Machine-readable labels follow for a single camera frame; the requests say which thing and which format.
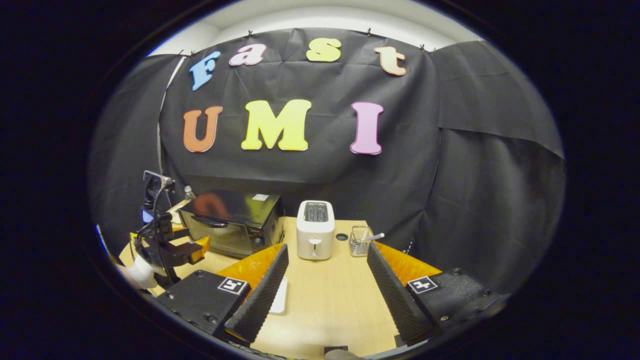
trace black curtain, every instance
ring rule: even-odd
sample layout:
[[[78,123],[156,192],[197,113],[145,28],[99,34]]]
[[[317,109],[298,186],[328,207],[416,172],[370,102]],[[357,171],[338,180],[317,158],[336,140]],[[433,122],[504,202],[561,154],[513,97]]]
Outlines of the black curtain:
[[[180,56],[145,58],[119,84],[100,116],[88,157],[89,202],[109,251],[119,254],[140,228],[142,173],[159,172],[157,126],[164,91]],[[161,197],[159,206],[167,208]]]
[[[319,37],[342,42],[337,61],[307,60],[308,43]],[[228,64],[240,47],[256,43],[268,47],[262,62]],[[399,64],[406,75],[380,67],[373,51],[379,46],[405,55]],[[212,79],[193,91],[189,69],[213,51],[221,56]],[[260,33],[186,57],[160,113],[178,59],[144,60],[121,86],[130,96],[112,99],[97,131],[102,140],[90,166],[103,173],[92,184],[92,208],[116,253],[139,224],[143,170],[158,170],[158,122],[163,170],[179,190],[189,184],[196,193],[279,194],[288,215],[303,200],[327,200],[338,219],[364,219],[387,235],[386,244],[438,268],[462,267],[499,291],[521,285],[552,239],[566,181],[556,125],[526,76],[486,42],[423,53],[341,29]],[[305,120],[309,148],[242,150],[246,103],[265,100],[278,115],[292,99],[312,103]],[[349,150],[356,101],[385,109],[378,123],[381,154]],[[196,129],[202,138],[210,106],[223,107],[216,141],[206,152],[190,152],[182,142],[182,116],[203,112]]]

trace pen holder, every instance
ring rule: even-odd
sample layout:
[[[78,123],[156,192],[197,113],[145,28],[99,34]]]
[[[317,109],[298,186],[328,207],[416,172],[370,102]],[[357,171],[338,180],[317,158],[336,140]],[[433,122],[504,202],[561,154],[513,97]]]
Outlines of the pen holder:
[[[352,227],[351,236],[349,237],[351,256],[366,256],[369,251],[369,244],[371,244],[371,241],[366,241],[366,239],[371,236],[373,236],[373,232],[368,226]]]

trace orange letter u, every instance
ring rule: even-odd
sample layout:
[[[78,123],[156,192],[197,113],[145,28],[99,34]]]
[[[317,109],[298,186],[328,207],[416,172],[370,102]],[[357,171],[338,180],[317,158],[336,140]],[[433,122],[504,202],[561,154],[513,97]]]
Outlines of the orange letter u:
[[[207,151],[216,141],[216,126],[218,125],[218,114],[222,112],[222,106],[211,106],[204,113],[207,114],[207,132],[204,139],[196,139],[196,123],[202,114],[200,110],[191,110],[184,113],[184,132],[182,141],[187,150],[191,152]]]

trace white toaster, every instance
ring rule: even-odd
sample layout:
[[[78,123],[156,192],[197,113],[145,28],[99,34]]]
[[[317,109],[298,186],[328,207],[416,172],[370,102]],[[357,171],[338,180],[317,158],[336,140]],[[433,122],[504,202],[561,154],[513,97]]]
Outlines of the white toaster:
[[[326,201],[306,200],[298,209],[298,256],[309,260],[331,257],[335,219]]]

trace foam letter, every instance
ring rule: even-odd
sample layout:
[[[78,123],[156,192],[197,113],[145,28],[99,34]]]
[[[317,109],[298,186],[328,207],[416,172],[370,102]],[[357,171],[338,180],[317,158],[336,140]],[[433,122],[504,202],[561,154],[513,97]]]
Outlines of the foam letter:
[[[336,38],[317,38],[311,40],[309,43],[309,51],[307,51],[307,58],[310,61],[335,61],[340,58],[340,50],[336,47],[340,47],[342,44],[340,40]]]
[[[385,109],[373,102],[354,102],[351,107],[358,114],[356,141],[349,147],[351,152],[369,155],[381,153],[382,146],[378,144],[378,115]]]
[[[271,111],[269,103],[264,100],[249,102],[245,108],[249,111],[249,124],[246,128],[246,139],[241,147],[244,150],[258,150],[262,141],[258,139],[258,131],[269,149],[276,144],[282,135],[278,147],[282,150],[304,151],[309,144],[305,141],[305,117],[311,108],[307,100],[291,100],[287,102],[278,117]]]
[[[404,60],[404,55],[397,53],[395,47],[377,47],[373,49],[373,51],[380,53],[380,66],[382,66],[386,72],[398,76],[406,74],[404,67],[398,67],[398,59]]]
[[[229,65],[255,65],[262,61],[264,51],[267,49],[264,44],[253,44],[241,47],[238,54],[229,60]]]
[[[207,114],[207,132],[204,139],[196,139],[196,123],[202,114],[200,110],[191,110],[184,113],[184,132],[182,142],[187,150],[191,152],[207,151],[216,141],[216,126],[218,125],[218,114],[222,112],[222,106],[211,106],[204,113]]]
[[[209,81],[209,79],[211,79],[211,74],[209,72],[212,72],[216,67],[216,60],[214,59],[217,59],[219,56],[220,52],[214,51],[189,69],[189,71],[193,73],[193,88],[191,88],[192,90],[198,89],[207,81]]]

